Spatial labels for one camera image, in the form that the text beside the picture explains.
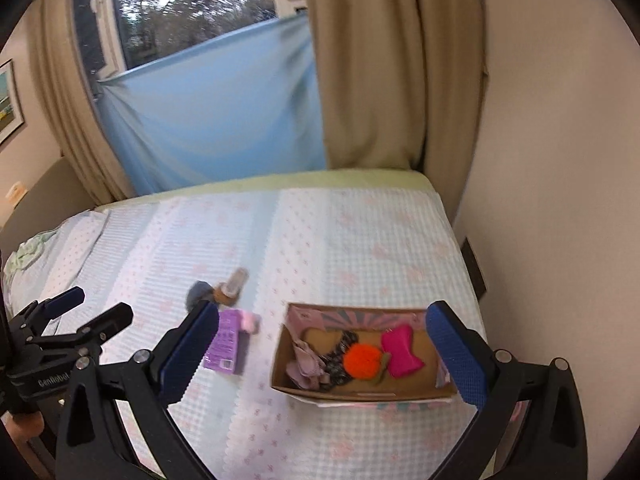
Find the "brown plush with white trim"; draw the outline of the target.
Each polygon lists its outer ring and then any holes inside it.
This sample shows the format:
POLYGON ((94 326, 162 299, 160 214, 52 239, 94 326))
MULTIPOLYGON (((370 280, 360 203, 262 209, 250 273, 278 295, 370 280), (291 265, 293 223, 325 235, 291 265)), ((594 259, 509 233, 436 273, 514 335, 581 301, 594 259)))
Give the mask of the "brown plush with white trim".
POLYGON ((246 269, 235 269, 227 281, 221 282, 214 287, 213 298, 216 303, 224 307, 234 307, 239 301, 247 280, 248 271, 246 269))

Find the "purple foil packet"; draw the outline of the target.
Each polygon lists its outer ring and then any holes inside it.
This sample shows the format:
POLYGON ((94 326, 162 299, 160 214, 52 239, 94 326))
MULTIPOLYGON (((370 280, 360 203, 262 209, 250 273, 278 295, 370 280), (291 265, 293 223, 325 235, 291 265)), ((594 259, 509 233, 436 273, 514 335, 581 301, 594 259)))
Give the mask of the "purple foil packet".
POLYGON ((240 311, 239 309, 227 309, 219 315, 217 333, 203 359, 203 366, 206 370, 230 375, 236 372, 241 336, 243 334, 249 335, 240 330, 240 311))

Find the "pink fluffy pouch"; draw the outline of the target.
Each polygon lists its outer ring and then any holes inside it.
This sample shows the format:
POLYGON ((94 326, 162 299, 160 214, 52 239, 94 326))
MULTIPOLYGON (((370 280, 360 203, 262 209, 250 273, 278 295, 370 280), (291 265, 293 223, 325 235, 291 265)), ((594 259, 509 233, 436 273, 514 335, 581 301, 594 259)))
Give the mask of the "pink fluffy pouch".
POLYGON ((259 332, 260 316, 254 312, 240 311, 240 330, 250 335, 259 332))

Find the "magenta fabric pouch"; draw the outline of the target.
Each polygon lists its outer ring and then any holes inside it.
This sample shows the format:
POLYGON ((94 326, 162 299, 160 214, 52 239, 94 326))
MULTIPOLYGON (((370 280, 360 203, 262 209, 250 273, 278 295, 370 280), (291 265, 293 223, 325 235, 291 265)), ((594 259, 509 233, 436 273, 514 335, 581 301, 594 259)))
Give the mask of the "magenta fabric pouch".
POLYGON ((413 330, 409 325, 401 325, 382 333, 381 348, 388 354, 387 369, 395 379, 412 375, 425 363, 412 352, 413 330))

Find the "orange plush pumpkin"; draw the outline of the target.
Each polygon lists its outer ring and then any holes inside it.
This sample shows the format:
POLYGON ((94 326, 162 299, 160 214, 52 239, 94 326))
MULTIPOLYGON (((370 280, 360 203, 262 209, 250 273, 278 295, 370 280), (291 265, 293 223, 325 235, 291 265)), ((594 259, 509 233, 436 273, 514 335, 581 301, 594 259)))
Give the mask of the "orange plush pumpkin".
POLYGON ((390 362, 390 354, 372 344, 354 344, 344 356, 344 365, 354 379, 379 384, 390 362))

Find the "pale pink cloth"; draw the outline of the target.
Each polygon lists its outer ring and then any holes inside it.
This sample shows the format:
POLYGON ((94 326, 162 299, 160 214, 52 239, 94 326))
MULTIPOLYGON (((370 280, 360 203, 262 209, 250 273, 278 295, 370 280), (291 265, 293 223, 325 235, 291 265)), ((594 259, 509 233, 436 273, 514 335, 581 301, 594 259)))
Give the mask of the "pale pink cloth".
POLYGON ((293 350, 294 359, 286 364, 285 371, 299 389, 319 391, 330 382, 322 359, 309 344, 296 340, 293 350))

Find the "black white patterned scrunchie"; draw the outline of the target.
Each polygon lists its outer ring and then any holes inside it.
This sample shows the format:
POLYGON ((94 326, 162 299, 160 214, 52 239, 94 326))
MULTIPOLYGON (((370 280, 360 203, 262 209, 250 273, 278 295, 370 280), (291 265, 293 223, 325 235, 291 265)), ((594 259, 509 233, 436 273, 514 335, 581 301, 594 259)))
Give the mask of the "black white patterned scrunchie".
POLYGON ((358 342, 359 337, 355 332, 345 330, 335 348, 320 356, 323 370, 320 379, 321 391, 329 391, 334 387, 347 385, 354 379, 345 368, 344 356, 358 342))

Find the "cardboard box pastel pattern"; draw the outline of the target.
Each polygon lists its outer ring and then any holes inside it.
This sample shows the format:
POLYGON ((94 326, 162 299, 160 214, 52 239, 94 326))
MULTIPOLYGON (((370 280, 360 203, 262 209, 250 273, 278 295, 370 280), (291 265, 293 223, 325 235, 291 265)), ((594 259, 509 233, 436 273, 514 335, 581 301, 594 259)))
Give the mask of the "cardboard box pastel pattern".
POLYGON ((315 304, 286 309, 270 387, 327 406, 428 403, 457 393, 424 309, 315 304))

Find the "green crumpled cloth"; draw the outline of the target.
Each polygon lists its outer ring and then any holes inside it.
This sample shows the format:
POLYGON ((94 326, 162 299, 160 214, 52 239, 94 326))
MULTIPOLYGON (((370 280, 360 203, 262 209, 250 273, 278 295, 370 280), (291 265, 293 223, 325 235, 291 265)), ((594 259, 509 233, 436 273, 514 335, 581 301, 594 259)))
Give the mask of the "green crumpled cloth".
POLYGON ((42 256, 47 241, 55 237, 55 235, 55 230, 41 232, 19 244, 6 260, 3 269, 4 274, 14 275, 17 271, 28 269, 42 256))

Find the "beige left curtain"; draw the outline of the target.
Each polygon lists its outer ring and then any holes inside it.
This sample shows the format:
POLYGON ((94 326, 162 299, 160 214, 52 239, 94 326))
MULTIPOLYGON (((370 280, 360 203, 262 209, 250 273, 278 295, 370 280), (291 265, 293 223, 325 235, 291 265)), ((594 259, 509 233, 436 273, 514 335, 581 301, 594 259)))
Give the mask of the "beige left curtain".
POLYGON ((81 63, 73 0, 34 0, 26 11, 36 95, 58 147, 98 205, 134 197, 107 142, 81 63))

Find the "beige curtain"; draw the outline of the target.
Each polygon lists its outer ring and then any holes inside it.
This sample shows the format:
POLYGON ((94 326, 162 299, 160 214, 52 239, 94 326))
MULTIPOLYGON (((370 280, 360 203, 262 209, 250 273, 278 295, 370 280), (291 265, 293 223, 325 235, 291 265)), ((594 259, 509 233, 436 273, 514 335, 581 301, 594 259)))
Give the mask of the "beige curtain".
POLYGON ((461 203, 485 84, 484 0, 307 0, 332 169, 422 172, 461 203))
POLYGON ((34 0, 26 11, 36 95, 58 147, 98 205, 134 197, 107 142, 81 63, 73 0, 34 0))

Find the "light blue window sheet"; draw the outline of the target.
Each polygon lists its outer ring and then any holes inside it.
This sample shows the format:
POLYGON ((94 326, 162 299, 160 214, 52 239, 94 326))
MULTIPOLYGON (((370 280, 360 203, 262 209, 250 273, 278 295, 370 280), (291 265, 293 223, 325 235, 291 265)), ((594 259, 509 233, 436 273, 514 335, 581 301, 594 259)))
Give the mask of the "light blue window sheet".
POLYGON ((228 32, 99 83, 134 192, 326 169, 306 14, 228 32))

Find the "green yellow mattress sheet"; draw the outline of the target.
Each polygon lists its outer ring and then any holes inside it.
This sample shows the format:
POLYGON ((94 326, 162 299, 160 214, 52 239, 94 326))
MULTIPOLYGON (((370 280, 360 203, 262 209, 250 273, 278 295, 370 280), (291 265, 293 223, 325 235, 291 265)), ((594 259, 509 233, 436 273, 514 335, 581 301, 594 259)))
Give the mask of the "green yellow mattress sheet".
POLYGON ((96 211, 137 204, 149 204, 174 197, 203 194, 279 191, 287 188, 404 188, 405 190, 434 191, 430 180, 416 171, 393 169, 341 169, 272 174, 271 176, 207 183, 190 188, 155 193, 97 206, 96 211))

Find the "window with trees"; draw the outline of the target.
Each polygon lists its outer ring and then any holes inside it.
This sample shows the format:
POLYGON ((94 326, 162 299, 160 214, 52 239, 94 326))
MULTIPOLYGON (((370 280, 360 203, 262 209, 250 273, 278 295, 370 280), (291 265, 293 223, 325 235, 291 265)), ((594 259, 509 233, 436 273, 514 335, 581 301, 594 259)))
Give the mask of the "window with trees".
POLYGON ((306 9, 306 0, 73 0, 79 50, 97 82, 201 42, 306 9))

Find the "framed wall picture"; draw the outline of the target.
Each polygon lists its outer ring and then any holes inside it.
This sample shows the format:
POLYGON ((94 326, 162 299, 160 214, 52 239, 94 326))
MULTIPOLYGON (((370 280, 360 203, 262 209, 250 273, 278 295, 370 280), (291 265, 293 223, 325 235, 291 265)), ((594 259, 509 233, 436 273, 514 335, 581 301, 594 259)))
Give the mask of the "framed wall picture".
POLYGON ((0 144, 24 125, 20 98, 18 97, 13 70, 13 61, 7 60, 1 64, 0 70, 0 144))

